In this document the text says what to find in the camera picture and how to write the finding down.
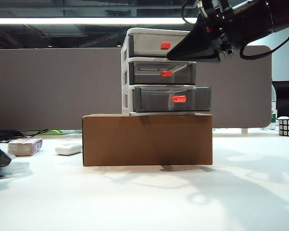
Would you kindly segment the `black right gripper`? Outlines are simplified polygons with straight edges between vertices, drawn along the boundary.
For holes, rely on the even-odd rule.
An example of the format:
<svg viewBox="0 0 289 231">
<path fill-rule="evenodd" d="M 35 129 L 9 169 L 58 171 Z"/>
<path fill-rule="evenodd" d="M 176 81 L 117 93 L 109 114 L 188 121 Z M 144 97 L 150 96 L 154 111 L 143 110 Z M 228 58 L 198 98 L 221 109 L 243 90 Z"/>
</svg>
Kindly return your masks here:
<svg viewBox="0 0 289 231">
<path fill-rule="evenodd" d="M 200 0 L 198 16 L 190 33 L 169 53 L 172 61 L 219 63 L 220 54 L 233 55 L 227 32 L 227 15 L 233 10 L 226 0 Z"/>
</svg>

